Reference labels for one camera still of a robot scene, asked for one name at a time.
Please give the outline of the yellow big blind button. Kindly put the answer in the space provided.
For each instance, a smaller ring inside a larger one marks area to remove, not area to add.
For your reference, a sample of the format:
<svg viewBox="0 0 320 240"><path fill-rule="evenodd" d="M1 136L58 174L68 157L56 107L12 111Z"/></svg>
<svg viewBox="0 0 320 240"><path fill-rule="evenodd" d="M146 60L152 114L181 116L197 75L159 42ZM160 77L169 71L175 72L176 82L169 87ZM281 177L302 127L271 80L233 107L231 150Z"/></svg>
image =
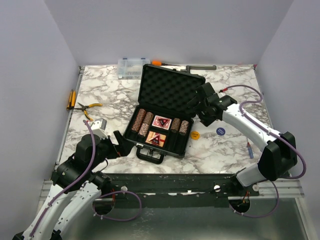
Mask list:
<svg viewBox="0 0 320 240"><path fill-rule="evenodd" d="M190 133L190 137L191 137L191 139L193 139L193 140L198 140L198 139L200 138L200 134L199 134L199 132L197 132L197 131L192 131L192 132Z"/></svg>

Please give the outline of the all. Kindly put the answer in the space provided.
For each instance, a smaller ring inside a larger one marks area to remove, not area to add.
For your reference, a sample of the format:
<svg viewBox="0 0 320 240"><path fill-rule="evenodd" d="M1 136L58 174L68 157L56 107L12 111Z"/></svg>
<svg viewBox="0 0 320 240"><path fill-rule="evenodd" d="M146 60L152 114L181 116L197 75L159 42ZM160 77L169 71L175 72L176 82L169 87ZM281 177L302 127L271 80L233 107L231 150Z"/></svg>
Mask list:
<svg viewBox="0 0 320 240"><path fill-rule="evenodd" d="M159 146L161 144L161 135L156 134L153 138L149 140L152 144Z"/></svg>
<svg viewBox="0 0 320 240"><path fill-rule="evenodd" d="M159 124L160 124L160 126L163 128L165 125L166 125L166 123L168 122L168 118L162 118L162 117L159 117L158 118L158 122L159 122Z"/></svg>

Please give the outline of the black foam-lined carrying case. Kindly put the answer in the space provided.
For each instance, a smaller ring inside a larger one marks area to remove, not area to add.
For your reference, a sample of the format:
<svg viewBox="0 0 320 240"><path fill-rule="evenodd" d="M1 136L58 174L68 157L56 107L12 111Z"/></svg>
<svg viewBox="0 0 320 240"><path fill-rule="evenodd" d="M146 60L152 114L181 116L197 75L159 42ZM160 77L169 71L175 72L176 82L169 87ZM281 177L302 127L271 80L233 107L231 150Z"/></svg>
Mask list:
<svg viewBox="0 0 320 240"><path fill-rule="evenodd" d="M124 138L136 146L136 156L139 159L159 165L165 156L176 158L185 156L194 124L193 118L196 116L192 110L187 109L187 103L195 96L195 89L205 82L206 79L197 74L184 74L175 69L152 64L143 66L138 105L124 132ZM145 137L138 136L139 132L132 132L132 126L140 109L153 113L153 119ZM169 130L152 126L156 115L172 119ZM179 130L171 131L174 118L180 119L180 126L182 121L189 122L186 135L180 135ZM166 135L163 147L146 143L149 131Z"/></svg>

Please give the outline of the blue small blind button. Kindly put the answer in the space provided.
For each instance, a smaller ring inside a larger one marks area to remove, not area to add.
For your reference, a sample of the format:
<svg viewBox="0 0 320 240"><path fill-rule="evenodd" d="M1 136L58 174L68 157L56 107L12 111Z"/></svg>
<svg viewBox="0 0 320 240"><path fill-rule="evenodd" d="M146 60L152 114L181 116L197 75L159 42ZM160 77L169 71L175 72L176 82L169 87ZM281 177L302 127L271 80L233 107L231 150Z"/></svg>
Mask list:
<svg viewBox="0 0 320 240"><path fill-rule="evenodd" d="M216 134L219 136L224 136L226 134L226 130L223 127L218 127L216 129Z"/></svg>

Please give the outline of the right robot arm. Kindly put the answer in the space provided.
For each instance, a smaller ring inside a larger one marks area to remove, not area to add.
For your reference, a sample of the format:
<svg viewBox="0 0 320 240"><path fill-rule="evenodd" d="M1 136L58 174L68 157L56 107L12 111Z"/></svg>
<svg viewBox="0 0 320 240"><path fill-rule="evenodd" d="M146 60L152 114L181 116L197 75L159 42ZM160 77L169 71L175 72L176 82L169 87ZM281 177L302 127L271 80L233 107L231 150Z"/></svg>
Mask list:
<svg viewBox="0 0 320 240"><path fill-rule="evenodd" d="M219 97L216 93L205 98L196 96L187 106L204 126L216 120L225 122L248 137L261 151L257 163L235 174L235 180L230 183L234 195L243 195L252 184L284 177L298 163L294 152L295 137L290 132L280 133L245 113L234 98L228 95Z"/></svg>

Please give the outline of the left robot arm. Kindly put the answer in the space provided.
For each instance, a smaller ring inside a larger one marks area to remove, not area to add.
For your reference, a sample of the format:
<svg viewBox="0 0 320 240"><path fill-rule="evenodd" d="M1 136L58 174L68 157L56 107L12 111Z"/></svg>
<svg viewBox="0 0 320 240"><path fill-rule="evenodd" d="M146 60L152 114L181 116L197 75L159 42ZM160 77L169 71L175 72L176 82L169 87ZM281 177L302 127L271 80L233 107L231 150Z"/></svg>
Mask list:
<svg viewBox="0 0 320 240"><path fill-rule="evenodd" d="M37 216L15 240L61 240L67 229L97 197L107 197L113 189L110 178L94 168L106 160L126 157L134 144L119 131L100 138L92 131L77 143L75 152L52 173L52 186Z"/></svg>

